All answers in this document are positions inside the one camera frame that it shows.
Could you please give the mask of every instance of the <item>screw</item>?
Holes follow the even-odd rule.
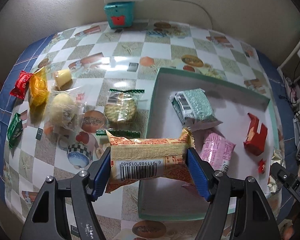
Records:
[[[223,176],[223,172],[222,171],[215,171],[214,175],[216,175],[217,177],[222,177]]]
[[[87,176],[88,172],[86,170],[83,170],[83,171],[79,171],[79,176],[80,177],[84,177],[84,176]]]
[[[248,177],[248,181],[251,182],[251,183],[253,183],[253,182],[256,181],[256,179],[254,177],[252,177],[252,176],[249,176]]]
[[[51,183],[51,182],[53,182],[53,179],[54,179],[54,177],[49,175],[49,176],[46,177],[46,182]]]

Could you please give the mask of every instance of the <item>red snack package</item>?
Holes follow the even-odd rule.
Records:
[[[20,75],[14,86],[14,89],[11,90],[10,95],[20,98],[22,100],[25,99],[26,85],[29,82],[32,75],[33,74],[21,70]]]

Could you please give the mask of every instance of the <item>teal container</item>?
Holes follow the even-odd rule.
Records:
[[[131,27],[133,22],[134,2],[113,2],[105,5],[111,29]]]

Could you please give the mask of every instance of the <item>yellow candy wrapper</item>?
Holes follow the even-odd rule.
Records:
[[[178,139],[127,139],[106,131],[111,145],[111,172],[106,192],[140,179],[166,177],[193,183],[186,153],[194,138],[183,129]]]
[[[37,107],[45,103],[49,96],[46,67],[36,71],[29,81],[30,107]]]

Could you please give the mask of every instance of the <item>white wall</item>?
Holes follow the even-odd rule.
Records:
[[[290,0],[192,0],[203,5],[216,30],[242,39],[280,64],[300,38],[300,14]],[[18,55],[49,34],[105,21],[103,0],[9,0],[0,13],[0,80]],[[166,0],[136,4],[136,18],[165,19],[210,28],[196,6]]]

